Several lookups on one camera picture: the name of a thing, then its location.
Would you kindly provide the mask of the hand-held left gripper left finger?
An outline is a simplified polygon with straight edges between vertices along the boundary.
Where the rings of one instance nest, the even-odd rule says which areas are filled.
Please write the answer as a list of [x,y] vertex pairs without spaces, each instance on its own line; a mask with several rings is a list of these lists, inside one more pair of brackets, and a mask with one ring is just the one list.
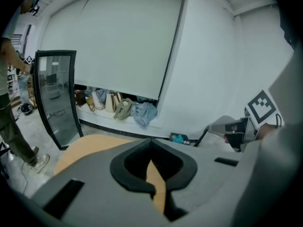
[[79,138],[67,148],[55,175],[32,201],[54,226],[168,226],[149,194],[128,191],[110,173],[112,159],[138,144],[117,138]]

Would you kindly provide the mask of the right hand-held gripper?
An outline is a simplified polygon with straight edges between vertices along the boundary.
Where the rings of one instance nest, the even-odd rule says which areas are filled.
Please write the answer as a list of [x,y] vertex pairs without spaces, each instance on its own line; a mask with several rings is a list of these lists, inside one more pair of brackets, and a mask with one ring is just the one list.
[[261,127],[277,113],[277,106],[267,90],[261,90],[244,108],[245,116],[240,119],[219,118],[211,129],[226,136],[234,149],[241,151],[241,145],[258,138]]

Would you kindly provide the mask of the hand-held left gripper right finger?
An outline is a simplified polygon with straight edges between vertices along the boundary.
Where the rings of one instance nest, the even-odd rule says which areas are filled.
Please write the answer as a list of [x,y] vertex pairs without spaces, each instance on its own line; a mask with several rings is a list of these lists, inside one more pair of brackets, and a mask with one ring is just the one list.
[[238,162],[242,154],[236,153],[230,146],[217,138],[219,143],[206,142],[202,147],[184,146],[168,140],[159,141],[191,156],[197,163],[197,172],[189,185],[171,193],[174,206],[187,214],[194,212],[203,204],[210,201],[230,178],[235,166],[216,162],[217,158],[224,158]]

